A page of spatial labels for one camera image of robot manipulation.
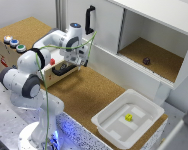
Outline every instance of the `yellow object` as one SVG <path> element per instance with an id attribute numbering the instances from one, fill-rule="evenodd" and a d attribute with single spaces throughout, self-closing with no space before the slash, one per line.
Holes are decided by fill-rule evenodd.
<path id="1" fill-rule="evenodd" d="M 127 121 L 132 121 L 132 115 L 131 114 L 127 114 L 126 116 L 125 116 L 125 120 L 127 120 Z"/>

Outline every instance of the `brown countertop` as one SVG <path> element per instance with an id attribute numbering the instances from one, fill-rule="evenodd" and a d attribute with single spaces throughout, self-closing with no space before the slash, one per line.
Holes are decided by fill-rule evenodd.
<path id="1" fill-rule="evenodd" d="M 31 17 L 0 29 L 0 41 L 3 42 L 5 35 L 12 35 L 29 49 L 50 29 L 49 26 Z M 80 71 L 75 71 L 51 86 L 48 91 L 64 102 L 66 113 L 113 149 L 117 149 L 99 134 L 91 118 L 124 93 L 125 89 L 91 68 L 82 67 Z M 166 119 L 167 115 L 163 115 L 131 150 L 139 150 Z"/>

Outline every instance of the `green cable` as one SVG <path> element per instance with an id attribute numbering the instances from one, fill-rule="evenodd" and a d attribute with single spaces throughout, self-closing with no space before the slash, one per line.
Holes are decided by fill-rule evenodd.
<path id="1" fill-rule="evenodd" d="M 41 72 L 41 68 L 40 68 L 40 65 L 39 65 L 39 62 L 38 62 L 38 54 L 36 53 L 36 62 L 37 62 L 37 65 L 38 65 L 38 68 L 39 68 L 39 72 L 42 76 L 42 79 L 43 79 L 43 82 L 44 82 L 44 86 L 45 86 L 45 91 L 46 91 L 46 97 L 47 97 L 47 134 L 46 134 L 46 140 L 45 140 L 45 150 L 47 148 L 47 137 L 48 137 L 48 129 L 49 129 L 49 106 L 48 106 L 48 91 L 47 91 L 47 87 L 46 87 L 46 83 L 45 83 L 45 79 L 44 79 L 44 76 L 43 76 L 43 73 Z"/>
<path id="2" fill-rule="evenodd" d="M 82 44 L 80 46 L 77 46 L 77 47 L 58 47 L 58 46 L 50 46 L 50 45 L 48 45 L 48 46 L 43 46 L 40 49 L 43 49 L 45 47 L 54 47 L 54 48 L 60 48 L 60 49 L 76 49 L 76 48 L 83 47 L 84 45 L 88 44 L 91 41 L 91 45 L 90 45 L 90 49 L 89 49 L 89 54 L 88 54 L 88 58 L 89 58 L 90 52 L 91 52 L 91 46 L 93 44 L 93 41 L 94 41 L 94 38 L 95 38 L 96 34 L 97 34 L 97 32 L 94 33 L 94 35 L 92 36 L 92 38 L 88 42 L 86 42 L 86 43 L 84 43 L 84 44 Z M 40 65 L 39 65 L 39 62 L 38 62 L 38 55 L 37 54 L 36 54 L 36 62 L 37 62 L 37 65 L 38 65 L 38 68 L 39 68 L 39 72 L 40 72 L 41 77 L 42 77 L 43 82 L 44 82 L 45 91 L 46 91 L 46 97 L 47 97 L 47 134 L 46 134 L 46 140 L 45 140 L 45 150 L 46 150 L 46 148 L 47 148 L 47 141 L 48 141 L 47 140 L 47 138 L 48 138 L 48 129 L 49 129 L 48 91 L 47 91 L 47 87 L 46 87 L 44 76 L 43 76 L 43 74 L 41 72 L 41 68 L 40 68 Z"/>

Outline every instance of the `small dark object on shelf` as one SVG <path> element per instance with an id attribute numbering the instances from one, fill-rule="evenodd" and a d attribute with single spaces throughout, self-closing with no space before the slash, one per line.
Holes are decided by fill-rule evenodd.
<path id="1" fill-rule="evenodd" d="M 149 58 L 144 58 L 143 59 L 143 63 L 145 64 L 145 65 L 149 65 L 150 64 L 150 59 Z"/>

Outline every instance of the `black handle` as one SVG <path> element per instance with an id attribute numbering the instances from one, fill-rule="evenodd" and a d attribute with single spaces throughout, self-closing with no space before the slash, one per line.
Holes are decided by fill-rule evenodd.
<path id="1" fill-rule="evenodd" d="M 90 12 L 93 10 L 95 10 L 95 7 L 91 5 L 90 8 L 88 8 L 86 11 L 86 27 L 85 27 L 86 35 L 94 31 L 93 29 L 90 28 Z"/>
<path id="2" fill-rule="evenodd" d="M 71 66 L 68 66 L 67 68 L 63 68 L 63 69 L 60 69 L 60 70 L 56 70 L 55 67 L 53 67 L 52 72 L 57 76 L 62 76 L 75 67 L 76 67 L 75 65 L 71 65 Z"/>

